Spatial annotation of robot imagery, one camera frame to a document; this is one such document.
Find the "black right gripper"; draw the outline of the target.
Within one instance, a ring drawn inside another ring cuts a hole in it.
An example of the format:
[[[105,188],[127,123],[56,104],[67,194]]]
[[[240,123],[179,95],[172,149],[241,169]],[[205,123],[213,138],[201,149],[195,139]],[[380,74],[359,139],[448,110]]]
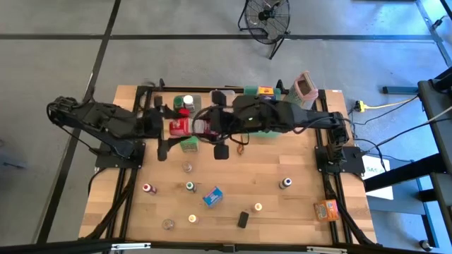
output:
[[[210,135],[210,141],[224,141],[232,138],[232,135],[247,135],[249,132],[243,128],[243,121],[234,115],[232,106],[227,106],[226,95],[220,90],[211,92],[212,108],[210,109],[210,129],[215,131]],[[214,158],[216,160],[226,160],[229,158],[229,146],[225,143],[218,143],[214,146]]]

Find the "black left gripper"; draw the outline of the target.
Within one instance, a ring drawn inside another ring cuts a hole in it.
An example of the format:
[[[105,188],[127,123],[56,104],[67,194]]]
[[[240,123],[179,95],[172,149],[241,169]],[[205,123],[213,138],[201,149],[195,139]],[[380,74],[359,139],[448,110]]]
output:
[[[163,130],[163,117],[178,117],[179,113],[163,104],[162,96],[155,96],[154,108],[148,109],[143,116],[136,119],[136,135],[139,138],[157,138],[157,159],[163,162],[167,153],[176,144],[184,140],[183,137],[165,140],[161,134]]]

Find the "red cereal box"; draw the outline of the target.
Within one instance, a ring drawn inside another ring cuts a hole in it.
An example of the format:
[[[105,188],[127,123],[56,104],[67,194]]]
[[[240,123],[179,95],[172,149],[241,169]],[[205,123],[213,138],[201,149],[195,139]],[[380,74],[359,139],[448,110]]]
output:
[[[173,136],[214,135],[206,120],[191,118],[175,119],[169,123],[169,133]]]

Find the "grey plastic bin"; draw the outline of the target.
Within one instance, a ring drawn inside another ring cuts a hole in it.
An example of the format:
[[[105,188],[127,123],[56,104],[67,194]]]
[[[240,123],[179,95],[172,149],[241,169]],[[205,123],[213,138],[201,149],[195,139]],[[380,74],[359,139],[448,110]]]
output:
[[[185,95],[191,95],[194,98],[194,105],[195,105],[195,112],[190,112],[190,117],[193,118],[200,110],[202,106],[201,96],[195,95],[195,94],[185,94]]]

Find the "green cereal box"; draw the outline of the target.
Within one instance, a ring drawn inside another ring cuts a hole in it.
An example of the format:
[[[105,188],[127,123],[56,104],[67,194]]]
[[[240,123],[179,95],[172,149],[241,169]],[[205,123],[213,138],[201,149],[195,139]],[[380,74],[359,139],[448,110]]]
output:
[[[180,146],[181,146],[182,152],[185,152],[185,153],[198,152],[198,150],[199,150],[198,138],[195,136],[191,136],[190,138],[187,138],[186,140],[181,141]]]

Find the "teal plastic bin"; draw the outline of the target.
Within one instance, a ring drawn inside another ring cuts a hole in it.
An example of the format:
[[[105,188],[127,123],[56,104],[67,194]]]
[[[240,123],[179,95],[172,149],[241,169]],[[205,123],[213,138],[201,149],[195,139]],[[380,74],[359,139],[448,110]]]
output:
[[[245,86],[243,95],[257,95],[258,90],[259,90],[259,87],[256,87],[256,86]],[[274,93],[274,98],[276,100],[281,99],[281,91],[279,89],[273,88],[273,93]],[[279,133],[276,133],[274,131],[269,131],[267,133],[262,132],[262,131],[250,133],[250,136],[260,137],[260,138],[276,138],[279,135],[280,135]]]

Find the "blue Rice Krispies box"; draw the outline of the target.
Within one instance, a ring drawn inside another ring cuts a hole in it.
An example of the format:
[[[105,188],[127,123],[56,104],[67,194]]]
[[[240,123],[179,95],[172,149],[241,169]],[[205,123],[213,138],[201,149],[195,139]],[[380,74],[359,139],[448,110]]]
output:
[[[203,196],[203,202],[207,207],[215,207],[223,199],[223,192],[216,186]]]

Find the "black floor fan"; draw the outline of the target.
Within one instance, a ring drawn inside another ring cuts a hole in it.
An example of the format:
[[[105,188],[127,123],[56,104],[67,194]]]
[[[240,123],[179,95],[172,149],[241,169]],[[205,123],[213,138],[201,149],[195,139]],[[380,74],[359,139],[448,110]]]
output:
[[[271,60],[290,35],[290,0],[245,0],[237,27],[265,45],[273,45]]]

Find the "orange cereal box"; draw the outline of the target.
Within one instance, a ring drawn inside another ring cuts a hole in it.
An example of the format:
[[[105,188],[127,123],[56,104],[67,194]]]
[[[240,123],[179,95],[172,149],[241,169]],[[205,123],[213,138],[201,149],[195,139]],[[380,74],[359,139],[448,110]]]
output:
[[[340,218],[336,200],[322,200],[314,203],[316,219],[320,222],[334,222]]]

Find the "white paper sheet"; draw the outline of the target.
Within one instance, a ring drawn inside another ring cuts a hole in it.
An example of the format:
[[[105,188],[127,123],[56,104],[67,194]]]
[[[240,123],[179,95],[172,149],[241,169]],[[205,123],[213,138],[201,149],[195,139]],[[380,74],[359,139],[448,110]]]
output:
[[[366,195],[373,198],[393,200],[393,188],[388,184],[388,177],[381,178],[381,175],[391,170],[389,160],[364,155],[362,162],[364,165],[362,180],[366,186]]]

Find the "blue floor bar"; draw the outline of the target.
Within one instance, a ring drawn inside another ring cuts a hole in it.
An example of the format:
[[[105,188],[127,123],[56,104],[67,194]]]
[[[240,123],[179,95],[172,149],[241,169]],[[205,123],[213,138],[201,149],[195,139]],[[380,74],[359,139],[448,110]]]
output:
[[[417,95],[417,87],[383,86],[382,92],[387,95]]]

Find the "silver metal bracket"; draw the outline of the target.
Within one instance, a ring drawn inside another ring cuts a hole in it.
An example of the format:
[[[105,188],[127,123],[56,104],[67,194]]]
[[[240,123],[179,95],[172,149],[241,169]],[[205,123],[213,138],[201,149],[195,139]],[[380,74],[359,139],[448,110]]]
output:
[[[140,250],[151,248],[151,243],[114,243],[111,250]]]
[[[307,246],[307,252],[315,254],[348,254],[347,249],[324,246]]]

